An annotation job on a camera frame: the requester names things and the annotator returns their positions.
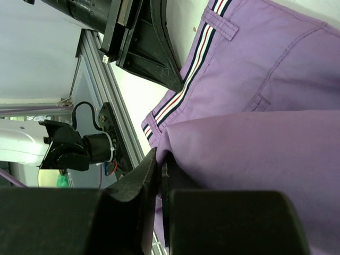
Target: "white table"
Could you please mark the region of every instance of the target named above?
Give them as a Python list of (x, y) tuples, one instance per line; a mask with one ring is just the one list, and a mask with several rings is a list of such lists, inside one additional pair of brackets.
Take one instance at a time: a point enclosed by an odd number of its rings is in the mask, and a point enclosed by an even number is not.
[[(340, 1), (338, 0), (274, 0), (303, 14), (327, 21), (340, 28)], [(167, 24), (170, 38), (180, 64), (183, 65), (208, 0), (168, 0)], [(157, 105), (166, 89), (153, 82), (133, 76), (115, 63), (112, 64), (127, 110), (144, 154), (150, 150), (141, 128), (145, 116)]]

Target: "purple garment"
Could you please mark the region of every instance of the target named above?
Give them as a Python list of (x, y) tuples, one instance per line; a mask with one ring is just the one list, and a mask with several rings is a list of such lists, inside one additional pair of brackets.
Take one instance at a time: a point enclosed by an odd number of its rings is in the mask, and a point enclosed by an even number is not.
[[(157, 160), (169, 151), (204, 188), (285, 193), (312, 254), (340, 254), (340, 110), (246, 112), (177, 123), (165, 129)], [(162, 233), (159, 198), (155, 223)]]
[(152, 147), (165, 127), (251, 111), (340, 109), (340, 32), (270, 0), (210, 0), (181, 71), (143, 121)]

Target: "metal frame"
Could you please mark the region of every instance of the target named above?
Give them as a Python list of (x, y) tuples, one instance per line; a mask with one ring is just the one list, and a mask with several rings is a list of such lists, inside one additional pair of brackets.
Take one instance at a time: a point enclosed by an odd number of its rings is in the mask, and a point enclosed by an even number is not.
[(127, 152), (133, 167), (139, 165), (144, 153), (139, 144), (131, 119), (123, 101), (122, 94), (108, 64), (104, 64), (98, 50), (101, 47), (99, 34), (92, 30), (83, 30), (79, 42), (79, 54), (88, 62), (94, 78), (95, 90), (101, 104), (109, 102), (117, 118)]

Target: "green object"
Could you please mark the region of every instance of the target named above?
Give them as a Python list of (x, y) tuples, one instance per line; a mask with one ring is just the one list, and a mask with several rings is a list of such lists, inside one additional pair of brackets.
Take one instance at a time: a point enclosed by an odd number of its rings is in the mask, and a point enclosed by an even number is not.
[(59, 175), (57, 179), (57, 188), (69, 188), (69, 179), (67, 178), (67, 175)]

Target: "black cable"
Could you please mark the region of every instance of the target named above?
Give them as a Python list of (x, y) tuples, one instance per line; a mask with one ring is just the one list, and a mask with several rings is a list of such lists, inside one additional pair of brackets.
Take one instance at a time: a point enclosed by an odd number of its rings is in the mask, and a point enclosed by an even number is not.
[(97, 123), (96, 123), (96, 116), (95, 116), (95, 108), (94, 108), (94, 106), (92, 104), (90, 104), (89, 102), (86, 102), (86, 101), (80, 102), (73, 109), (73, 112), (72, 112), (72, 126), (73, 126), (74, 130), (77, 130), (77, 117), (76, 117), (75, 114), (76, 114), (77, 108), (79, 106), (81, 106), (81, 105), (88, 105), (88, 106), (90, 106), (91, 112), (92, 112), (92, 122), (93, 122), (93, 125), (94, 125), (95, 129), (99, 130), (99, 131), (103, 131), (102, 128), (100, 128), (97, 125)]

